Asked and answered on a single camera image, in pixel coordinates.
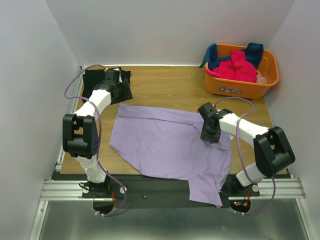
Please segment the lavender t shirt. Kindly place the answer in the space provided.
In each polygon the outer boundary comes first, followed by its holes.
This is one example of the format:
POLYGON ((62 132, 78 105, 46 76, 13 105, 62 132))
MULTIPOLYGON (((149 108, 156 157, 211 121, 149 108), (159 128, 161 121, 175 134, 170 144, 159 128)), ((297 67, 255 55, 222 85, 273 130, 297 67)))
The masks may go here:
POLYGON ((185 180, 189 199, 221 208, 231 170, 231 136, 216 143, 201 140, 202 117, 159 107, 117 107, 109 144, 134 169, 154 178, 185 180))

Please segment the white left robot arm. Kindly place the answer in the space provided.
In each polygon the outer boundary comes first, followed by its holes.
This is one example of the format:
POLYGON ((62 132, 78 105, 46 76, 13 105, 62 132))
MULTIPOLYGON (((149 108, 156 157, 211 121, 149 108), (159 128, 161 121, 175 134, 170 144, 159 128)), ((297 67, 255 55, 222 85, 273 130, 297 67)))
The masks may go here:
POLYGON ((77 160, 87 176, 81 182, 83 198, 106 198, 111 192, 111 179, 99 160, 101 129, 99 115, 109 105, 133 98, 131 71, 118 68, 86 70, 82 76, 83 105, 62 119, 62 148, 77 160))

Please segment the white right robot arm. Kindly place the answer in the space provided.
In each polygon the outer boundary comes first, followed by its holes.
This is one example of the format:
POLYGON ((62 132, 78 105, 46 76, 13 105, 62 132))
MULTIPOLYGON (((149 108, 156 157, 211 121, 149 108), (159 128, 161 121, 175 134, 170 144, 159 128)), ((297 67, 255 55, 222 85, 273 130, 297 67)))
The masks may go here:
POLYGON ((222 133, 236 138, 242 170, 235 174, 224 186, 235 195, 242 195, 251 184, 264 178, 274 177, 278 172, 296 161, 288 138, 281 127, 260 126, 237 116, 231 110, 218 110, 207 102, 197 112, 204 120, 200 139, 204 142, 218 143, 222 133), (255 162, 245 166, 239 140, 250 144, 254 149, 255 162))

